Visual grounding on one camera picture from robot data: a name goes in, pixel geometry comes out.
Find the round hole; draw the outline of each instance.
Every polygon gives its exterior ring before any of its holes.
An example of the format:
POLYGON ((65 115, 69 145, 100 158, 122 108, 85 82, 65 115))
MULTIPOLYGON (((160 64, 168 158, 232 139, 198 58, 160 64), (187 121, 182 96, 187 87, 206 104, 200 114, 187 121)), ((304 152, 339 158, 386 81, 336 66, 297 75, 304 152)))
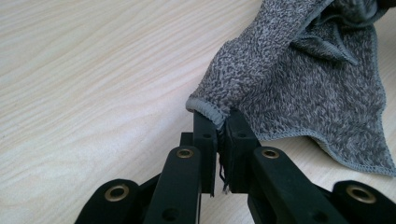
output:
POLYGON ((191 149, 183 148, 177 151, 177 156, 180 158, 190 158, 194 152, 191 149))
POLYGON ((163 211, 163 220, 168 222, 176 221, 178 218, 178 211, 175 208, 168 208, 163 211))
POLYGON ((273 151, 271 149, 264 149, 262 151, 262 155, 269 159, 276 159, 279 157, 279 153, 277 153, 276 151, 273 151))
POLYGON ((312 218, 317 222, 317 223, 326 223, 329 218, 327 217, 327 215, 321 211, 315 211, 312 214, 312 218))
POLYGON ((376 197, 369 190, 359 186, 350 185, 346 187, 346 193, 361 203, 375 203, 376 197))
POLYGON ((124 199, 129 194, 129 188, 122 184, 116 185, 108 189, 105 193, 105 198, 109 202, 118 202, 124 199))

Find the table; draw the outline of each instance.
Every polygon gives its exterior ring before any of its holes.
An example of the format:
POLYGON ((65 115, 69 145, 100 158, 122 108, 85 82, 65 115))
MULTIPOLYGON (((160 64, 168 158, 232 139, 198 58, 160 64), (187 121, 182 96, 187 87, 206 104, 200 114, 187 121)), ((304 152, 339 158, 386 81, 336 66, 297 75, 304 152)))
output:
MULTIPOLYGON (((102 184, 158 174, 181 132, 185 102, 222 44, 261 1, 2 1, 0 6, 0 220, 73 223, 102 184)), ((396 159, 396 10, 377 24, 396 159)), ((310 139, 283 149, 325 189, 345 179, 396 201, 396 178, 350 170, 310 139)), ((246 195, 203 196, 202 223, 251 223, 246 195)))

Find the towel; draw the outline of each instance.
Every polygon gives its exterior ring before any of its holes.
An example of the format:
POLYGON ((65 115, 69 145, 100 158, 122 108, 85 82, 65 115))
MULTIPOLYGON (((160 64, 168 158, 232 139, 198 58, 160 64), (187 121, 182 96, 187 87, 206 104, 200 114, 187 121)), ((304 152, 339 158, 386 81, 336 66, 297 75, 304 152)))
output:
POLYGON ((186 107, 223 133, 232 107, 259 140, 307 135, 346 167, 396 176, 383 134, 386 95, 374 0, 264 0, 216 54, 186 107))

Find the metal rivet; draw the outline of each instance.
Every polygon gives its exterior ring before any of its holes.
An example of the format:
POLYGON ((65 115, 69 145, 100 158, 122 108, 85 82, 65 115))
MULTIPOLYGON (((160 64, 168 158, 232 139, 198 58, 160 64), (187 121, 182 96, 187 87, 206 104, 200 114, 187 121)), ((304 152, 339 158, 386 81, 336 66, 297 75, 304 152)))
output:
POLYGON ((194 152, 191 149, 183 148, 177 151, 177 156, 180 158, 190 158, 194 155, 194 152))
POLYGON ((109 202, 118 202, 124 199, 129 194, 129 188, 124 185, 116 185, 108 189, 105 193, 105 198, 109 202))
POLYGON ((277 151, 273 151, 271 149, 263 149, 262 155, 269 159, 276 159, 279 157, 279 153, 277 153, 277 151))
POLYGON ((356 185, 349 185, 346 187, 346 192, 351 196, 353 199, 361 202, 361 203, 375 203, 376 197, 372 192, 367 189, 364 189, 360 186, 356 185))

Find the black object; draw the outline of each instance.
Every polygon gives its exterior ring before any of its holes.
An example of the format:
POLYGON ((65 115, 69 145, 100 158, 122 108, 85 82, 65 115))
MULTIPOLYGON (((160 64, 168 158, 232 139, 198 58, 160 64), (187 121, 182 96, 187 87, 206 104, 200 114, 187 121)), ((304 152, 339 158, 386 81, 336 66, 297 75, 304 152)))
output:
POLYGON ((213 195, 217 152, 225 186, 248 194, 255 223, 396 223, 396 204, 376 189, 343 181, 329 192, 312 184, 284 152, 262 147, 237 110, 220 133, 195 112, 193 133, 181 135, 160 175, 141 186, 104 184, 76 223, 199 223, 201 194, 213 195))

